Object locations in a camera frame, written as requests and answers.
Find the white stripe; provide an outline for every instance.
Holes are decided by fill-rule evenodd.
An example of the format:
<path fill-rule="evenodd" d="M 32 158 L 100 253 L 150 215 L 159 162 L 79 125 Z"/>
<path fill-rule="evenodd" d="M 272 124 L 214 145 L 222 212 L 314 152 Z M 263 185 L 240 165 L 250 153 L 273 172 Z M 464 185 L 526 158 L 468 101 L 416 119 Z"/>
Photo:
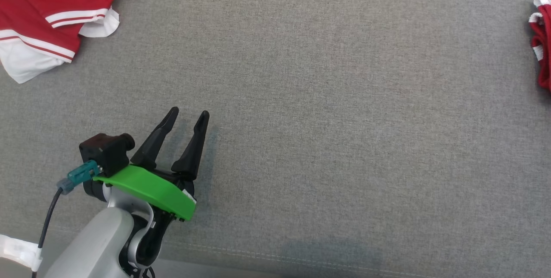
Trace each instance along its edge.
<path fill-rule="evenodd" d="M 40 50 L 40 49 L 35 48 L 35 47 L 31 47 L 31 46 L 25 44 L 25 43 L 24 43 L 21 39 L 19 39 L 19 38 L 0 40 L 0 44 L 6 44 L 6 43 L 18 43 L 18 44 L 22 44 L 22 45 L 24 45 L 27 49 L 29 49 L 29 51 L 38 52 L 38 53 L 44 54 L 44 55 L 46 55 L 46 56 L 49 56 L 50 58 L 62 60 L 63 62 L 66 62 L 66 63 L 73 62 L 73 60 L 69 60 L 68 58 L 66 58 L 66 57 L 64 57 L 64 56 L 61 56 L 61 55 L 59 55 L 59 54 L 55 54 L 55 53 L 51 53 L 51 52 L 48 52 L 48 51 Z"/>
<path fill-rule="evenodd" d="M 53 15 L 48 15 L 46 21 L 52 23 L 64 19 L 74 19 L 81 17 L 94 17 L 96 15 L 104 15 L 107 12 L 106 8 L 98 10 L 77 10 L 77 11 L 64 11 L 59 13 L 54 13 Z M 91 19 L 83 19 L 80 23 L 90 22 Z"/>
<path fill-rule="evenodd" d="M 536 58 L 538 59 L 538 61 L 543 60 L 543 46 L 535 46 L 532 47 L 532 49 L 534 49 L 534 53 L 536 54 Z"/>
<path fill-rule="evenodd" d="M 37 47 L 42 47 L 44 49 L 52 50 L 56 53 L 67 55 L 70 58 L 74 57 L 74 55 L 75 55 L 75 53 L 73 51 L 69 50 L 69 49 L 65 49 L 64 47 L 60 47 L 60 46 L 55 45 L 55 44 L 51 44 L 51 43 L 48 43 L 48 42 L 45 42 L 45 41 L 41 41 L 39 39 L 23 36 L 21 34 L 18 34 L 13 29 L 3 29 L 3 30 L 1 30 L 0 31 L 0 38 L 4 38 L 4 37 L 19 37 L 22 41 L 25 41 L 28 44 L 31 44 L 31 45 L 37 46 Z M 50 53 L 50 52 L 47 52 L 47 51 L 43 51 L 43 52 L 47 53 L 49 55 L 54 55 L 53 53 Z M 59 58 L 61 60 L 65 61 L 65 62 L 71 62 L 71 60 L 69 60 L 67 58 L 63 58 L 61 56 L 59 56 Z"/>
<path fill-rule="evenodd" d="M 93 17 L 93 18 L 90 18 L 90 19 L 61 21 L 61 22 L 57 22 L 57 23 L 52 24 L 52 27 L 56 28 L 56 27 L 60 27 L 60 26 L 63 26 L 63 25 L 70 25 L 70 24 L 83 23 L 83 22 L 94 22 L 94 21 L 97 21 L 98 19 L 103 19 L 103 18 L 104 17 L 97 16 L 97 17 Z"/>
<path fill-rule="evenodd" d="M 191 194 L 189 192 L 187 192 L 185 189 L 182 191 L 190 200 L 193 201 L 194 204 L 197 205 L 197 201 L 193 198 L 193 196 L 191 196 Z"/>
<path fill-rule="evenodd" d="M 529 23 L 537 23 L 541 18 L 543 18 L 543 15 L 539 12 L 534 12 L 532 15 L 530 15 L 530 18 L 528 19 Z"/>
<path fill-rule="evenodd" d="M 539 7 L 541 5 L 551 5 L 551 0 L 534 0 L 534 5 Z"/>

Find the gray couch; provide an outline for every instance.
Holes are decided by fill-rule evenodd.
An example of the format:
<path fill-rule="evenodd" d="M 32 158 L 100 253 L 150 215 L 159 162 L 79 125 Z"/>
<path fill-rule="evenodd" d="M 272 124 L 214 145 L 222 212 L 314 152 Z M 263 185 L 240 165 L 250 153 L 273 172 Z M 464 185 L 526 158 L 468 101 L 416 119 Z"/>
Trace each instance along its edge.
<path fill-rule="evenodd" d="M 142 142 L 178 106 L 161 166 L 211 117 L 198 210 L 163 258 L 312 278 L 549 277 L 551 94 L 536 84 L 532 1 L 116 0 L 119 29 L 84 39 L 73 64 L 20 85 L 0 73 L 0 233 L 37 241 L 78 143 Z M 46 246 L 103 206 L 61 198 Z"/>

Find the cable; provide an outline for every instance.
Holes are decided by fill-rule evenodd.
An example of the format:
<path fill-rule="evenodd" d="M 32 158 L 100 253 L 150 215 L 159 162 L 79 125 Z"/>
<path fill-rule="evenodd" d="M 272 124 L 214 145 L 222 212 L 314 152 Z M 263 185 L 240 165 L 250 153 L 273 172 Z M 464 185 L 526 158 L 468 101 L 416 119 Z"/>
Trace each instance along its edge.
<path fill-rule="evenodd" d="M 149 267 L 143 270 L 142 272 L 142 278 L 148 278 L 147 272 L 151 272 L 151 278 L 155 278 L 155 272 L 153 271 L 153 268 Z"/>
<path fill-rule="evenodd" d="M 39 249 L 39 251 L 44 246 L 44 239 L 46 238 L 46 233 L 48 231 L 48 225 L 50 225 L 50 219 L 52 218 L 53 209 L 56 207 L 56 203 L 57 203 L 57 200 L 59 199 L 59 196 L 61 195 L 61 192 L 63 192 L 63 189 L 58 188 L 57 192 L 56 192 L 56 195 L 53 196 L 52 203 L 50 204 L 50 207 L 48 209 L 48 213 L 46 214 L 46 219 L 44 220 L 44 225 L 42 227 L 42 233 L 40 234 L 40 239 L 38 240 L 38 249 Z M 33 272 L 31 277 L 36 278 L 36 272 Z"/>

